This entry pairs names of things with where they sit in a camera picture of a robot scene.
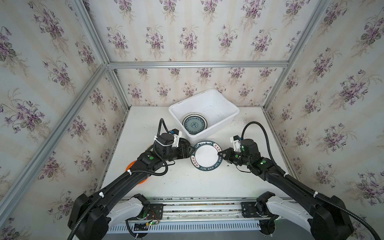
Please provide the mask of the green Hao Wei plate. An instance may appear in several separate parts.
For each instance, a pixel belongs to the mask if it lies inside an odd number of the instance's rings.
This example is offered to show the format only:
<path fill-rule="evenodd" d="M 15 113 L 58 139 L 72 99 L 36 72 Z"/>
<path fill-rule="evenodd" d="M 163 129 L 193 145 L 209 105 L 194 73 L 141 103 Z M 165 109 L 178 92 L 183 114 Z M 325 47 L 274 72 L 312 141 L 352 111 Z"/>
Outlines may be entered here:
<path fill-rule="evenodd" d="M 213 141 L 200 141 L 194 146 L 194 152 L 190 159 L 193 166 L 204 172 L 217 169 L 223 159 L 218 155 L 222 148 Z"/>

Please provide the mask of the blue floral small plate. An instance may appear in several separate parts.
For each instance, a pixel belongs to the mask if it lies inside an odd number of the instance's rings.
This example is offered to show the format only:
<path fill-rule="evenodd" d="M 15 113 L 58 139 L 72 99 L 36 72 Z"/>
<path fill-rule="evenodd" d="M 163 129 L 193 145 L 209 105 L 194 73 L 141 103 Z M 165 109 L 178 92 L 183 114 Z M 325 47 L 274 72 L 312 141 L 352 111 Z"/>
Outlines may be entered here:
<path fill-rule="evenodd" d="M 200 114 L 189 114 L 183 119 L 183 126 L 189 134 L 196 135 L 208 127 L 208 122 Z"/>

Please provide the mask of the black glossy plate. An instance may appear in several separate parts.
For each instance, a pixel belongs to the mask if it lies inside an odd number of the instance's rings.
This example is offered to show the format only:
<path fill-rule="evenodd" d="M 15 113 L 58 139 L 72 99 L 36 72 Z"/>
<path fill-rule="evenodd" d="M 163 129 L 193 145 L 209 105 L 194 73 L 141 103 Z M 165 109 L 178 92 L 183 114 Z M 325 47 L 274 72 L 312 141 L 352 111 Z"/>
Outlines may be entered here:
<path fill-rule="evenodd" d="M 190 142 L 185 138 L 179 139 L 179 148 L 183 151 L 189 152 L 194 147 L 190 144 Z"/>

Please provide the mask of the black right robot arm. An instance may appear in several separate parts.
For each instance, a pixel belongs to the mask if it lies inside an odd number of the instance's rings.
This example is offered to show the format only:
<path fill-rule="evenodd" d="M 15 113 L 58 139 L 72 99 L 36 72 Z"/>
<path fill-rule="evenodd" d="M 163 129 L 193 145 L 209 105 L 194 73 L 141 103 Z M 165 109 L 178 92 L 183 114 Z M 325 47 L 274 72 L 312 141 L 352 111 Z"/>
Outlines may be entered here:
<path fill-rule="evenodd" d="M 307 230 L 316 240 L 346 240 L 354 232 L 351 219 L 363 225 L 375 240 L 379 234 L 363 218 L 347 210 L 344 202 L 336 197 L 327 197 L 301 183 L 277 165 L 272 155 L 261 156 L 258 145 L 252 139 L 241 136 L 231 139 L 233 147 L 218 153 L 230 164 L 245 166 L 248 173 L 258 176 L 296 201 L 295 204 L 277 197 L 272 192 L 260 195 L 252 207 L 246 207 L 244 216 L 256 213 L 268 217 L 261 232 L 270 235 L 275 231 L 274 221 L 283 217 Z"/>

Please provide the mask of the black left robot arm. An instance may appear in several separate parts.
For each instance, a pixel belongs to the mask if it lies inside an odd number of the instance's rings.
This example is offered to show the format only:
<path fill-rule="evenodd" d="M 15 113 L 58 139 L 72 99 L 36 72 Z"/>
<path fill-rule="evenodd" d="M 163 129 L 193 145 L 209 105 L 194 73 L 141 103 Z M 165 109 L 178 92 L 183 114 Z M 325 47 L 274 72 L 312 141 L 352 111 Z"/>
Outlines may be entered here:
<path fill-rule="evenodd" d="M 123 174 L 99 191 L 76 198 L 68 221 L 69 240 L 101 240 L 114 221 L 113 208 L 128 192 L 150 176 L 164 176 L 169 170 L 168 162 L 192 155 L 195 148 L 182 138 L 182 132 L 166 129 L 161 133 L 165 127 L 164 119 L 160 119 L 153 144 Z"/>

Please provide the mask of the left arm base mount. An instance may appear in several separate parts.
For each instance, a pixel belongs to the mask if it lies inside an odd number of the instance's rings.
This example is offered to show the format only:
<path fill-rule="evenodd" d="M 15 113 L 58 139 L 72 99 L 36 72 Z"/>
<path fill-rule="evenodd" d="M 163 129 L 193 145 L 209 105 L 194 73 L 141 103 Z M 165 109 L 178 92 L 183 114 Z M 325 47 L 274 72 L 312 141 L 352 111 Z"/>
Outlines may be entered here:
<path fill-rule="evenodd" d="M 152 225 L 157 225 L 163 219 L 164 204 L 152 204 L 146 197 L 136 194 L 123 206 L 126 227 L 135 240 L 142 240 Z"/>

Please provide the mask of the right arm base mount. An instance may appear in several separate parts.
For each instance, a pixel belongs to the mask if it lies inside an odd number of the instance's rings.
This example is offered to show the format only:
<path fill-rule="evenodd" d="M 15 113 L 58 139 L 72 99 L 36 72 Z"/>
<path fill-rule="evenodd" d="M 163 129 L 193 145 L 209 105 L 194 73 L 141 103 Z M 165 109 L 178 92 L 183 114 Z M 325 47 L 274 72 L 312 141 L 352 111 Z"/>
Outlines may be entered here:
<path fill-rule="evenodd" d="M 268 200 L 275 196 L 272 192 L 265 192 L 253 202 L 241 202 L 242 216 L 244 218 L 267 218 L 259 221 L 259 231 L 265 236 L 271 236 L 275 232 L 275 221 L 280 217 L 272 214 L 267 207 Z"/>

